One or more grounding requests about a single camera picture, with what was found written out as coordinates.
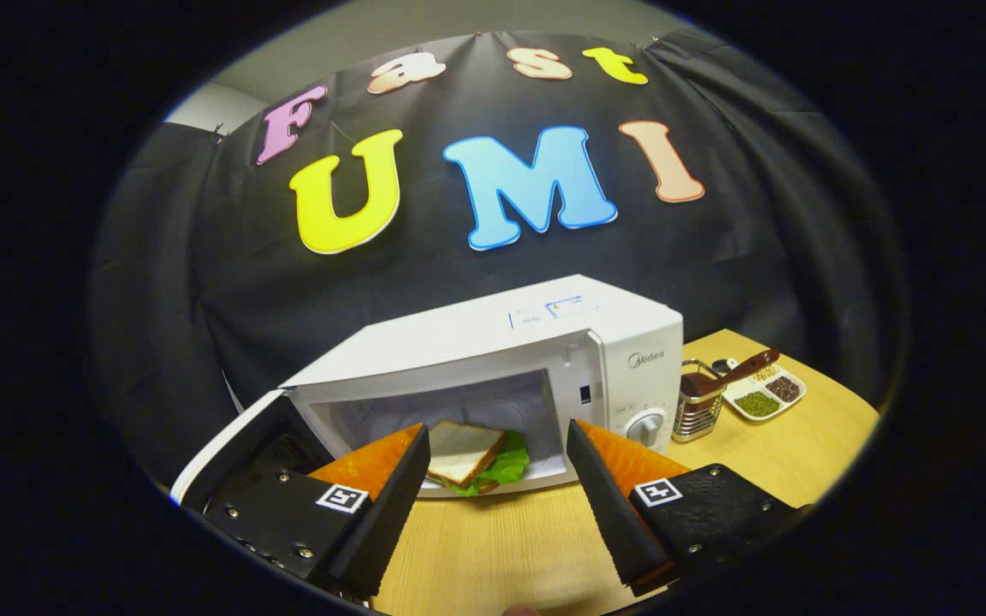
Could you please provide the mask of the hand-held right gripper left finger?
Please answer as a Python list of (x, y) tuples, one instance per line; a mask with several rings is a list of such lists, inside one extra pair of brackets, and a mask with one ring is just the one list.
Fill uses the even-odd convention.
[(380, 589), (430, 459), (423, 424), (309, 473), (257, 459), (204, 496), (202, 515), (264, 565), (324, 591), (369, 599)]

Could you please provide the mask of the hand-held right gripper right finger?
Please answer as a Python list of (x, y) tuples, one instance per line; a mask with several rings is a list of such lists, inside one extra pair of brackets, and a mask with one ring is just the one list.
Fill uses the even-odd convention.
[(726, 465), (692, 471), (584, 421), (565, 449), (622, 584), (637, 596), (739, 564), (802, 519)]

